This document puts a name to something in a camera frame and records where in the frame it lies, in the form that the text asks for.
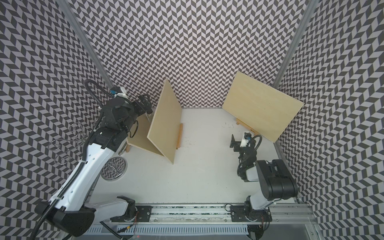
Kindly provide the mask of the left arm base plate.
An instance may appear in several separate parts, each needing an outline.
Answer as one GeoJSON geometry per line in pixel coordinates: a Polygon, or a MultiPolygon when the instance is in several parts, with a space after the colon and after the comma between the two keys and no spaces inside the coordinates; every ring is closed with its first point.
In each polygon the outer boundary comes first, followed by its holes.
{"type": "Polygon", "coordinates": [[[135,200],[125,196],[118,196],[117,198],[126,201],[128,203],[128,207],[123,215],[111,218],[112,222],[133,222],[134,220],[137,222],[150,221],[153,209],[152,206],[137,206],[135,200]]]}

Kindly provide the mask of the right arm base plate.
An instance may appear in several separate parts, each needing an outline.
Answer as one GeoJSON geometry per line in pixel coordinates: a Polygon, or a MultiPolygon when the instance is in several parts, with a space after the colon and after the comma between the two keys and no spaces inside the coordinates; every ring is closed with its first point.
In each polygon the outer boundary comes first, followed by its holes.
{"type": "Polygon", "coordinates": [[[272,221],[269,209],[253,210],[251,207],[229,205],[225,207],[230,213],[232,222],[257,222],[265,223],[272,221]]]}

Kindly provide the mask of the aluminium front rail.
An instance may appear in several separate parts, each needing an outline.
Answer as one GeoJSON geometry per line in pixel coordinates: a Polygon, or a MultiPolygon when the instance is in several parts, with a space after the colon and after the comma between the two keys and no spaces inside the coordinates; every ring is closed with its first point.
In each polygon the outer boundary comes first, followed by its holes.
{"type": "Polygon", "coordinates": [[[315,224],[309,205],[277,203],[263,216],[246,217],[243,204],[149,204],[137,205],[143,224],[315,224]]]}

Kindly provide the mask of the light plywood board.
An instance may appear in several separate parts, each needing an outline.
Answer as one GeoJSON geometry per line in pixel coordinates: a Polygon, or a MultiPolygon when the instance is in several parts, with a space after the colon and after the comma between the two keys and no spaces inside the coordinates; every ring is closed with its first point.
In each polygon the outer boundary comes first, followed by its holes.
{"type": "Polygon", "coordinates": [[[147,138],[172,164],[175,161],[182,107],[168,80],[164,86],[147,138]]]}
{"type": "Polygon", "coordinates": [[[275,143],[304,103],[237,72],[223,109],[275,143]]]}
{"type": "Polygon", "coordinates": [[[163,156],[163,154],[156,148],[156,146],[148,139],[148,133],[150,129],[150,121],[147,115],[141,115],[137,118],[139,123],[138,130],[133,138],[127,137],[127,144],[139,149],[142,149],[153,154],[163,156]]]}

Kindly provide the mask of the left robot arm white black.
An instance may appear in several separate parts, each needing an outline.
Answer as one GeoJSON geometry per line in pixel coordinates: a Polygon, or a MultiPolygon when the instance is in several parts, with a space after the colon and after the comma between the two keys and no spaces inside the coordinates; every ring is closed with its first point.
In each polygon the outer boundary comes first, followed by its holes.
{"type": "Polygon", "coordinates": [[[130,101],[127,91],[114,86],[105,91],[93,80],[84,82],[86,90],[100,105],[100,116],[83,146],[82,157],[62,187],[35,208],[40,216],[30,238],[34,240],[44,222],[79,237],[95,223],[111,218],[134,221],[138,210],[136,202],[119,196],[116,200],[86,205],[92,186],[98,180],[110,158],[124,147],[126,139],[136,135],[132,127],[139,126],[138,117],[151,114],[152,104],[147,94],[130,101]]]}

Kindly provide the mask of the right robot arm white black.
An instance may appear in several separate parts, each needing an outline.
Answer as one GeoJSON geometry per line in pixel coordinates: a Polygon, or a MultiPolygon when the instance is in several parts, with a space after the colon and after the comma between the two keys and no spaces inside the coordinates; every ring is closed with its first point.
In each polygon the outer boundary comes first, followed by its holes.
{"type": "Polygon", "coordinates": [[[233,222],[271,222],[269,207],[278,201],[296,198],[299,193],[297,183],[283,160],[257,159],[262,140],[261,135],[253,136],[250,132],[245,132],[240,141],[231,136],[230,148],[239,153],[238,177],[246,183],[260,185],[260,190],[248,196],[243,206],[230,205],[226,209],[233,222]]]}

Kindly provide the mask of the wooden easel with label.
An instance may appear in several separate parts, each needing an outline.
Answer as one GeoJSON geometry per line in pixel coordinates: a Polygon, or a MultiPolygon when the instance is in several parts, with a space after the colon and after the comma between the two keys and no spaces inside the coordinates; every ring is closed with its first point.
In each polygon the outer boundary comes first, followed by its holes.
{"type": "Polygon", "coordinates": [[[236,119],[236,124],[237,125],[241,125],[243,126],[244,128],[246,128],[248,131],[252,132],[254,135],[259,135],[260,133],[257,132],[255,129],[251,128],[250,126],[248,126],[247,124],[245,124],[244,122],[242,122],[241,120],[239,119],[236,119]]]}

